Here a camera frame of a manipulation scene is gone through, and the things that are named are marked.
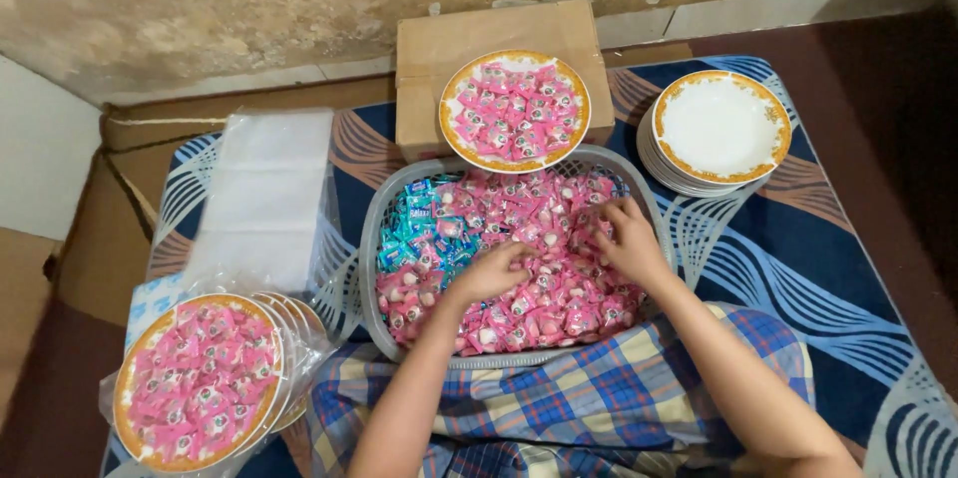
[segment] plastic basket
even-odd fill
[[[363,317],[366,327],[377,347],[391,360],[399,362],[405,355],[405,350],[397,345],[382,322],[376,298],[377,254],[379,253],[379,230],[385,223],[398,196],[406,185],[419,179],[434,178],[442,174],[461,174],[470,165],[465,160],[450,158],[444,160],[428,160],[405,166],[379,187],[373,201],[369,204],[366,221],[362,228],[362,239],[359,243],[359,292],[362,300]],[[629,164],[629,161],[614,152],[596,145],[580,145],[566,159],[552,166],[554,171],[571,177],[574,175],[595,171],[615,182],[613,195],[621,197],[632,195],[638,202],[642,214],[652,222],[659,246],[665,254],[666,260],[675,270],[672,240],[665,228],[662,217],[655,205],[652,190],[639,171]],[[512,368],[519,366],[533,366],[541,364],[550,358],[564,354],[570,349],[543,349],[523,352],[491,353],[478,356],[459,357],[449,359],[449,368],[453,370],[488,370]]]

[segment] plaid sarong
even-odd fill
[[[808,351],[787,325],[757,310],[708,305],[814,406]],[[314,475],[345,473],[397,367],[373,344],[350,344],[324,364],[309,413]],[[663,476],[731,466],[741,454],[658,315],[541,366],[449,371],[422,474]]]

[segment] hand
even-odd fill
[[[516,259],[538,255],[521,242],[504,242],[476,257],[473,263],[449,284],[444,294],[447,300],[456,300],[462,307],[498,297],[532,277],[528,269],[510,270]]]
[[[599,211],[615,228],[615,242],[601,232],[595,234],[595,239],[619,272],[646,290],[673,276],[659,249],[653,226],[631,196],[602,204]]]

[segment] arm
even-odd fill
[[[524,244],[502,245],[449,285],[373,409],[350,461],[350,477],[416,475],[423,466],[463,313],[474,301],[501,295],[529,279],[529,271],[509,270],[509,264],[531,254],[534,250]]]
[[[616,242],[605,256],[644,287],[672,322],[725,422],[769,471],[793,478],[860,476],[832,428],[672,273],[652,226],[632,198],[602,208]]]

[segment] brown cardboard box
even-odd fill
[[[592,5],[566,0],[400,20],[396,142],[406,162],[452,154],[437,118],[443,89],[463,65],[500,49],[541,51],[575,69],[592,100],[583,142],[608,140],[615,119]]]

